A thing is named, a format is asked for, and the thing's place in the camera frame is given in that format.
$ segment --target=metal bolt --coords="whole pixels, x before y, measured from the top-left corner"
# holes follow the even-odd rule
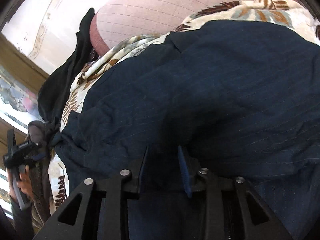
[[[92,183],[93,183],[93,179],[91,179],[91,178],[87,178],[84,180],[84,184],[86,184],[86,185],[90,185]]]
[[[122,176],[127,176],[127,175],[130,174],[130,171],[129,171],[129,170],[122,170],[122,171],[120,171],[120,174],[121,174]]]
[[[242,184],[242,183],[244,183],[244,181],[245,181],[244,178],[242,178],[242,177],[236,177],[236,182]]]
[[[207,174],[208,173],[208,169],[207,168],[201,168],[201,170],[199,172],[201,174]]]

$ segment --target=leaf pattern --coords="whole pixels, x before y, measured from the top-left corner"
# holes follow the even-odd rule
[[[261,4],[261,9],[269,9],[269,10],[288,10],[290,7],[285,0],[256,0]]]
[[[267,18],[261,10],[256,10],[257,14],[259,14],[260,21],[267,22]]]
[[[202,9],[200,12],[197,12],[194,14],[194,19],[208,15],[208,14],[213,14],[217,12],[223,12],[223,11],[228,11],[229,9],[239,5],[239,1],[232,1],[232,2],[223,2],[218,5],[214,5],[213,7],[208,7],[206,9]]]
[[[320,40],[320,25],[316,27],[316,37]]]
[[[292,28],[292,22],[289,15],[284,11],[275,10],[254,10],[256,13],[256,21],[273,22]]]
[[[64,171],[63,171],[63,175],[58,177],[59,192],[55,196],[55,200],[54,200],[54,205],[56,206],[56,208],[58,208],[66,200],[67,193],[66,193],[66,184],[64,182],[65,177],[66,176],[64,175]]]
[[[91,85],[91,83],[93,83],[94,81],[95,81],[95,80],[89,80],[89,81],[85,84],[85,86],[83,87],[82,90],[87,89],[87,88]]]
[[[270,11],[274,15],[274,19],[276,22],[284,23],[285,25],[289,25],[285,16],[279,11]]]
[[[248,8],[235,10],[234,14],[231,16],[231,19],[237,19],[245,21],[250,16],[251,10]]]
[[[82,72],[87,72],[89,70],[89,68],[97,62],[98,59],[100,59],[101,57],[98,57],[95,61],[91,61],[91,62],[88,62],[86,64],[84,64],[84,67],[83,69],[81,70]]]
[[[173,32],[181,32],[184,30],[187,30],[188,28],[190,28],[190,26],[185,25],[184,23],[179,25]]]
[[[138,56],[141,52],[143,52],[149,44],[143,44],[140,48],[136,48],[133,52],[131,52],[130,57],[136,57]]]
[[[114,66],[118,61],[119,61],[119,59],[112,59],[112,60],[109,61],[109,64],[111,66]]]
[[[69,117],[70,112],[76,111],[78,108],[76,99],[77,99],[77,93],[75,91],[72,91],[69,98],[68,98],[68,101],[66,102],[66,106],[65,106],[63,113],[62,113],[62,122],[64,124],[66,124],[68,122],[68,117]]]

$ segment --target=navy pinstripe fabric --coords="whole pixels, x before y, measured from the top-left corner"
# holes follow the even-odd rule
[[[106,72],[82,113],[70,114],[69,140],[56,151],[71,190],[126,168],[147,145],[149,189],[180,189],[185,145],[216,174],[248,179],[303,238],[320,214],[319,52],[270,23],[211,21],[171,33]]]

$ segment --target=black fabric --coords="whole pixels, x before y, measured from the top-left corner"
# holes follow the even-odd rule
[[[70,94],[70,87],[84,64],[89,61],[92,50],[89,29],[94,9],[90,8],[82,19],[76,33],[76,49],[67,61],[57,68],[42,85],[38,94],[39,114],[45,122],[58,125]]]
[[[104,73],[82,112],[70,113],[55,147],[70,191],[83,179],[127,168],[146,146],[153,158],[147,190],[182,191],[183,145],[217,175],[248,179],[293,238],[302,239],[320,214],[319,53],[270,23],[210,21],[171,33]],[[172,197],[177,209],[160,217],[183,217],[181,205],[172,204],[179,199]],[[165,231],[170,223],[159,221],[154,203],[138,210]],[[132,239],[162,239],[145,237],[149,229],[141,228],[130,228]]]
[[[17,231],[9,221],[7,215],[4,213],[2,206],[0,205],[0,232],[1,237],[6,240],[21,240]]]
[[[11,198],[14,228],[21,240],[32,240],[35,233],[32,228],[31,207],[20,210],[19,204]]]
[[[320,218],[317,220],[313,228],[310,230],[304,240],[316,240],[320,237]]]
[[[178,192],[144,193],[128,201],[130,239],[203,239],[204,214],[204,199]]]

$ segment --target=hand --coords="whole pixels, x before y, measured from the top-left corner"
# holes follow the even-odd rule
[[[10,196],[12,197],[12,199],[17,202],[17,196],[14,192],[13,189],[13,185],[12,185],[12,176],[10,171],[7,169],[7,173],[8,173],[8,182],[9,182],[9,190],[10,190]],[[33,200],[33,192],[32,192],[32,186],[31,186],[31,181],[30,181],[30,177],[29,177],[29,166],[26,166],[26,173],[22,174],[20,173],[20,179],[21,181],[19,181],[18,187],[21,189],[21,191],[26,194],[28,196],[28,198],[30,200]]]

